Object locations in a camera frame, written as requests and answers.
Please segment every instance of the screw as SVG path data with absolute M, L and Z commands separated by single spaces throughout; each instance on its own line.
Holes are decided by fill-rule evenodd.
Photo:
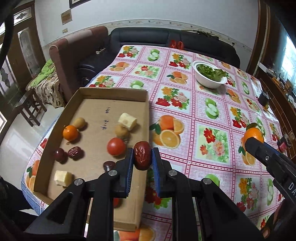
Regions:
M 83 180 L 80 179 L 80 178 L 78 178 L 78 179 L 76 179 L 76 180 L 74 181 L 74 184 L 75 184 L 76 186 L 79 186 L 79 185 L 81 185 L 82 183 L 83 183 Z
M 168 174 L 169 174 L 170 176 L 176 176 L 176 175 L 177 175 L 177 171 L 176 171 L 176 170 L 169 170 L 169 171 L 168 171 Z
M 109 176 L 116 176 L 117 175 L 117 171 L 116 170 L 111 170 L 109 171 Z
M 207 185 L 209 185 L 209 184 L 211 184 L 211 183 L 212 183 L 212 180 L 211 180 L 211 179 L 209 179 L 209 178 L 204 178 L 204 179 L 203 179 L 203 182 L 204 182 L 204 184 L 207 184 Z

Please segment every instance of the chopped greens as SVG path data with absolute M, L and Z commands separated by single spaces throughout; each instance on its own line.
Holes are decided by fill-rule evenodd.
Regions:
M 209 78 L 210 80 L 220 82 L 222 77 L 228 77 L 228 73 L 221 69 L 213 69 L 209 66 L 204 64 L 200 64 L 197 67 L 197 70 L 205 77 Z

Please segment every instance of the cardboard tray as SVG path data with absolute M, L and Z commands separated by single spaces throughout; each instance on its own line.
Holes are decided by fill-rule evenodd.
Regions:
M 54 182 L 56 170 L 71 172 L 74 175 L 73 180 L 82 178 L 89 181 L 104 173 L 105 161 L 116 162 L 123 159 L 124 156 L 112 157 L 108 154 L 106 147 L 108 141 L 116 137 L 114 127 L 124 112 L 138 119 L 138 125 L 131 131 L 127 147 L 133 147 L 138 141 L 149 141 L 147 91 L 128 88 L 80 88 L 77 90 L 48 138 L 40 160 L 33 194 L 45 203 L 51 204 L 65 189 Z M 67 140 L 62 136 L 64 126 L 71 124 L 77 117 L 83 117 L 87 127 L 80 132 L 81 136 L 75 143 L 67 145 Z M 54 160 L 53 153 L 58 147 L 68 152 L 74 146 L 79 146 L 84 151 L 83 158 L 77 161 L 68 159 L 65 164 Z M 127 199 L 122 199 L 120 207 L 114 209 L 114 229 L 135 231 L 139 228 L 146 173 L 146 171 L 133 169 L 129 196 Z

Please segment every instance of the sofa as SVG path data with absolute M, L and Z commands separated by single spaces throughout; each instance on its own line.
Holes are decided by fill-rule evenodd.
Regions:
M 182 41 L 184 50 L 203 54 L 237 68 L 239 57 L 230 44 L 203 33 L 168 28 L 116 28 L 110 35 L 106 27 L 95 27 L 70 34 L 50 47 L 65 101 L 79 87 L 85 86 L 100 71 L 112 63 L 123 45 L 169 47 L 171 41 Z

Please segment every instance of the wooden stool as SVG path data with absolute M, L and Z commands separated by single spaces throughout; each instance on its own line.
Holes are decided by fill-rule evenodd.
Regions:
M 33 106 L 33 111 L 30 111 L 29 107 L 30 104 Z M 35 90 L 29 90 L 24 94 L 24 96 L 20 99 L 20 101 L 17 103 L 15 108 L 19 111 L 19 113 L 22 114 L 22 116 L 25 118 L 25 120 L 29 123 L 31 127 L 33 127 L 33 123 L 31 121 L 35 121 L 35 123 L 40 126 L 40 122 L 37 120 L 37 116 L 39 115 L 41 109 L 43 109 L 45 112 L 47 109 L 43 105 L 42 101 L 36 94 Z M 29 114 L 29 117 L 24 113 L 24 109 Z

